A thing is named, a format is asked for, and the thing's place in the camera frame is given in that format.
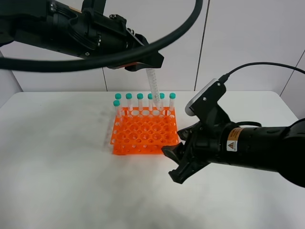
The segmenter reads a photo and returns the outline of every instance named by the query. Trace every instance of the orange label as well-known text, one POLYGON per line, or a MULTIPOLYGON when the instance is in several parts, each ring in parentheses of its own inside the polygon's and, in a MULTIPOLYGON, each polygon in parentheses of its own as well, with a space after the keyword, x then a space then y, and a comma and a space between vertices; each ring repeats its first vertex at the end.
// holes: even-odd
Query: orange label
POLYGON ((228 141, 238 141, 238 137, 243 129, 244 128, 239 127, 239 128, 235 128, 235 129, 231 130, 231 132, 228 136, 228 141))
POLYGON ((71 10, 74 10, 74 11, 78 12, 78 13, 81 13, 81 11, 78 10, 78 9, 76 9, 76 8, 73 8, 73 7, 71 7, 71 6, 69 6, 69 8, 70 8, 71 10))

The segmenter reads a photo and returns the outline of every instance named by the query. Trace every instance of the yellow warning triangle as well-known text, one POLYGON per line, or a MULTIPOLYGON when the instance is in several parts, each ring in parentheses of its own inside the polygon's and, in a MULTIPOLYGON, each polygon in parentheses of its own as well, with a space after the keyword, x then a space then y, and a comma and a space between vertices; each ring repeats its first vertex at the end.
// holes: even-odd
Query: yellow warning triangle
POLYGON ((234 149, 234 142, 228 145, 231 149, 234 149))

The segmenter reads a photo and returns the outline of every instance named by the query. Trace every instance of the gray wall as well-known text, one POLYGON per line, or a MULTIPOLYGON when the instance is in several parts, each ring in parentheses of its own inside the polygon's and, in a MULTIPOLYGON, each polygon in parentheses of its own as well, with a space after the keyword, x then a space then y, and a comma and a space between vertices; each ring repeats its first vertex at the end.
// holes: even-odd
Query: gray wall
MULTIPOLYGON (((305 70, 305 55, 297 65, 305 70)), ((298 118, 305 118, 305 75, 294 71, 281 98, 298 118)))
POLYGON ((13 94, 21 91, 22 89, 13 72, 0 69, 0 107, 2 107, 13 94))

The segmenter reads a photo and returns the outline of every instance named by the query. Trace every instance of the robotic arm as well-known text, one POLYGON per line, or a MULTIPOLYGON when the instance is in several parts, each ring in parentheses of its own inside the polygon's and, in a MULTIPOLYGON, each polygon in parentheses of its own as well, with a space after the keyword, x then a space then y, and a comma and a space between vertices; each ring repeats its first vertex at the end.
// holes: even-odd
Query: robotic arm
MULTIPOLYGON (((0 47, 13 41, 61 52, 83 59, 123 52, 147 45, 146 38, 126 28, 120 15, 103 15, 106 0, 84 0, 81 11, 55 0, 0 0, 0 47)), ((158 52, 125 67, 161 68, 164 57, 158 52)))
POLYGON ((173 181, 182 184, 210 163, 218 163, 278 172, 305 187, 305 119, 287 127, 234 123, 217 104, 226 91, 223 79, 212 80, 186 106, 186 113, 200 121, 178 131, 185 144, 162 148, 178 164, 169 172, 173 181))

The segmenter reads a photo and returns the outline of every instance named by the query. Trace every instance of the white wall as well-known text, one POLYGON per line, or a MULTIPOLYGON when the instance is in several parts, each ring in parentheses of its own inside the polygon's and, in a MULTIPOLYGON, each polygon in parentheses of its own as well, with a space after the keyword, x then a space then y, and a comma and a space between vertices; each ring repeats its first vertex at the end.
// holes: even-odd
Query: white wall
POLYGON ((21 91, 13 72, 0 69, 0 107, 2 107, 13 94, 21 91))
MULTIPOLYGON (((305 70, 304 55, 297 67, 305 70)), ((305 75, 294 71, 281 98, 298 118, 305 118, 305 75)))
MULTIPOLYGON (((82 0, 61 0, 81 8, 82 0)), ((120 14, 127 26, 149 42, 165 36, 190 15, 195 0, 107 0, 105 15, 120 14)), ((161 50, 164 63, 156 70, 160 91, 193 90, 199 62, 208 0, 203 11, 181 39, 161 50)), ((212 78, 256 61, 295 66, 305 48, 305 1, 211 0, 208 12, 197 90, 212 78)), ((64 54, 14 42, 0 49, 6 57, 68 60, 64 54)), ((271 90, 280 94, 292 70, 253 66, 236 72, 228 90, 271 90)), ((136 73, 105 68, 75 73, 25 73, 14 71, 24 91, 147 91, 145 70, 136 73)))
MULTIPOLYGON (((61 0, 81 9, 82 0, 61 0)), ((105 15, 120 14, 128 27, 155 41, 180 26, 191 14, 195 0, 107 0, 105 15)), ((207 0, 200 18, 179 41, 161 51, 165 60, 157 70, 160 90, 193 90, 197 73, 207 0)), ((29 45, 13 42, 1 48, 5 57, 37 60, 76 59, 29 45)), ((105 68, 108 90, 149 90, 145 70, 130 73, 105 68)), ((14 71, 24 91, 105 91, 102 69, 75 73, 25 73, 14 71)))
MULTIPOLYGON (((156 70, 160 91, 192 91, 197 74, 208 0, 195 25, 178 41, 164 48, 161 69, 156 70)), ((195 0, 108 0, 105 15, 117 13, 128 27, 153 42, 179 27, 191 14, 195 0)), ((146 71, 104 69, 109 91, 147 91, 146 71)))
MULTIPOLYGON (((13 42, 0 49, 5 57, 32 60, 78 59, 62 53, 13 42)), ((106 91, 102 69, 72 73, 30 73, 13 71, 25 92, 106 91)))
MULTIPOLYGON (((197 90, 248 62, 295 66, 305 48, 305 1, 211 0, 197 90)), ((234 73, 228 90, 271 90, 280 94, 292 70, 253 66, 234 73)))

